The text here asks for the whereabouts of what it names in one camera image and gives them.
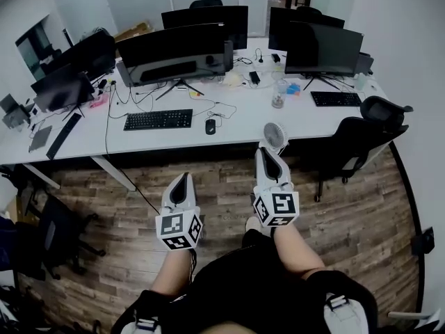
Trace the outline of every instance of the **monitor stand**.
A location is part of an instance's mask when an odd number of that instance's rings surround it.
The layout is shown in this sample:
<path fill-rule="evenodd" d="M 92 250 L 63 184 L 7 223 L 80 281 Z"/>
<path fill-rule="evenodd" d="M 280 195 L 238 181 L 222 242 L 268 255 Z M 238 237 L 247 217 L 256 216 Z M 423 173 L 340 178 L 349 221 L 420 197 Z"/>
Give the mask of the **monitor stand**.
<path fill-rule="evenodd" d="M 190 88 L 191 90 L 194 90 L 196 93 L 199 93 L 201 95 L 204 95 L 204 93 L 201 93 L 199 90 L 194 89 L 194 87 L 189 86 L 183 79 L 180 79 L 179 81 L 177 81 L 175 84 L 173 84 L 167 91 L 165 91 L 164 93 L 162 93 L 161 95 L 159 95 L 156 100 L 161 99 L 165 94 L 171 92 L 173 90 L 173 88 L 176 88 L 177 86 L 186 86 L 187 88 Z"/>
<path fill-rule="evenodd" d="M 310 84 L 314 81 L 314 79 L 318 79 L 320 81 L 322 81 L 323 83 L 329 84 L 331 87 L 336 88 L 337 90 L 340 90 L 338 87 L 336 87 L 334 84 L 330 83 L 329 81 L 327 81 L 325 78 L 323 78 L 321 75 L 319 74 L 313 74 L 312 75 L 312 79 L 311 81 L 305 86 L 305 88 L 303 90 L 306 90 L 308 86 L 310 86 Z"/>
<path fill-rule="evenodd" d="M 70 115 L 73 113 L 73 111 L 76 110 L 76 109 L 78 109 L 78 110 L 81 112 L 82 116 L 85 117 L 84 114 L 82 113 L 82 110 L 81 110 L 80 106 L 81 106 L 80 103 L 76 104 L 76 105 L 74 106 L 74 108 L 72 108 L 71 111 L 68 113 L 68 115 L 66 115 L 66 116 L 63 118 L 62 121 L 65 121 L 65 120 L 67 119 L 67 117 L 70 116 Z"/>

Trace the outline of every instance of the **foot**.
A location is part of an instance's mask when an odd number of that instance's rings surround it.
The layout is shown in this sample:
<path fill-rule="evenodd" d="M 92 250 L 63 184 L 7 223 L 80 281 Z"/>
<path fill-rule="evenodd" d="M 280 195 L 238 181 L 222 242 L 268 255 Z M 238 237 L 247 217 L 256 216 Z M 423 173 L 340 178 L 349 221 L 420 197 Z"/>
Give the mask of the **foot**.
<path fill-rule="evenodd" d="M 261 232 L 261 223 L 259 222 L 259 219 L 256 216 L 251 216 L 245 223 L 245 232 L 248 232 L 250 229 L 254 229 Z"/>

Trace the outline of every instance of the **clear cup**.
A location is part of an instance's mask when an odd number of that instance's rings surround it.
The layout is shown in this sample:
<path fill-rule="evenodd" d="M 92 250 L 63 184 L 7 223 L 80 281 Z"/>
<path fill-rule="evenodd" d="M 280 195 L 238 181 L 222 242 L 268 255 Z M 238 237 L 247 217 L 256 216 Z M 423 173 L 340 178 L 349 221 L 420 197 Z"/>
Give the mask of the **clear cup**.
<path fill-rule="evenodd" d="M 287 95 L 288 83 L 282 79 L 275 83 L 272 96 L 272 106 L 280 109 L 284 106 L 284 101 Z"/>

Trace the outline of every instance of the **computer mouse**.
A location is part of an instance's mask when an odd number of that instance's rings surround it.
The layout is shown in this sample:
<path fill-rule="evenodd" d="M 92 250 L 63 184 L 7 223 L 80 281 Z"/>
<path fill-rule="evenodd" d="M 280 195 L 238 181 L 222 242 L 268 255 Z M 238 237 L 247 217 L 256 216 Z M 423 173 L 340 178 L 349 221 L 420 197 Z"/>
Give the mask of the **computer mouse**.
<path fill-rule="evenodd" d="M 215 119 L 206 120 L 206 134 L 214 135 L 216 132 L 216 121 Z"/>

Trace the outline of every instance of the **desk leg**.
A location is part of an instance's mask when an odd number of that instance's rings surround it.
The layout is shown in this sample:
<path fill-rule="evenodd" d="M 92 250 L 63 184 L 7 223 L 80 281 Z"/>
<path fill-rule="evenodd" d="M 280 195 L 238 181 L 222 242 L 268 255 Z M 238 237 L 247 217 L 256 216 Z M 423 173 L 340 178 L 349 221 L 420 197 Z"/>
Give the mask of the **desk leg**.
<path fill-rule="evenodd" d="M 60 185 L 55 183 L 51 178 L 44 175 L 42 172 L 40 172 L 36 167 L 34 167 L 31 164 L 23 164 L 27 169 L 29 169 L 32 173 L 34 173 L 37 177 L 39 177 L 41 180 L 44 180 L 47 184 L 54 187 L 55 189 L 60 189 Z"/>
<path fill-rule="evenodd" d="M 135 191 L 136 187 L 128 180 L 125 175 L 117 170 L 110 162 L 108 162 L 103 156 L 91 156 L 91 159 L 101 166 L 108 174 L 117 180 L 122 186 L 127 188 L 129 191 Z"/>

